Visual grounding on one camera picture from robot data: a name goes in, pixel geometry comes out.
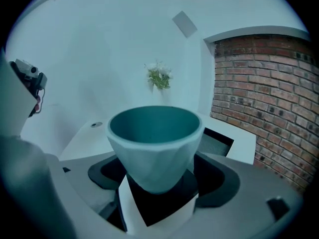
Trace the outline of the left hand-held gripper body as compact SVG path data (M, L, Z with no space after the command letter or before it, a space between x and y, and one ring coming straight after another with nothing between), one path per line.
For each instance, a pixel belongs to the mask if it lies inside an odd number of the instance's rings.
M36 103L0 48L0 239L76 239L45 154L20 138Z

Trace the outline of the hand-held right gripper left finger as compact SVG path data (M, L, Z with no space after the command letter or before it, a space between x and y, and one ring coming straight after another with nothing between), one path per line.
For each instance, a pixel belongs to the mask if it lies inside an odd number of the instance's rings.
M49 169L54 187L77 236L125 236L126 233L110 224L98 213L111 201L115 192L93 183L88 169L113 153L60 161L49 156Z

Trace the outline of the white vase with flowers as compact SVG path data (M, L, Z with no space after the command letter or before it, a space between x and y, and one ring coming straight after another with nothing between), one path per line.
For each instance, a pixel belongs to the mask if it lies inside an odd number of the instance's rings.
M173 79L172 69L164 62L157 60L154 63L145 64L147 84L151 92L156 88L160 91L171 88Z

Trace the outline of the white table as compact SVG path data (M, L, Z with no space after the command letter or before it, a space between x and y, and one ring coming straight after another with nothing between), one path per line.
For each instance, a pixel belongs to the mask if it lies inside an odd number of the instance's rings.
M234 140L226 157L253 164L256 135L199 112L196 114L202 119L206 128ZM113 149L105 133L109 120L109 118L97 118L86 122L62 151L59 159L70 160L111 152Z

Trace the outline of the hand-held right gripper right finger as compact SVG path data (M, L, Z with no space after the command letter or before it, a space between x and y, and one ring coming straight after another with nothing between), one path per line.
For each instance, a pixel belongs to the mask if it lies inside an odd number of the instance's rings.
M174 239L273 239L302 207L302 197L272 172L197 152L199 197Z

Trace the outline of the white cup with teal inside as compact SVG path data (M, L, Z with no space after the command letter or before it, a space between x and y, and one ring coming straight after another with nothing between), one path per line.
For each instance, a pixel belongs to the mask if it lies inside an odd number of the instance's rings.
M172 106L144 106L113 116L106 127L110 145L143 190L172 189L191 163L205 126L194 112Z

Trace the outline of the square ceiling vent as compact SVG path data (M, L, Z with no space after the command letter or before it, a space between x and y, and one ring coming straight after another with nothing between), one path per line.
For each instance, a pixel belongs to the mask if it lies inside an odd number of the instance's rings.
M197 27L184 11L180 11L172 20L186 38L197 32Z

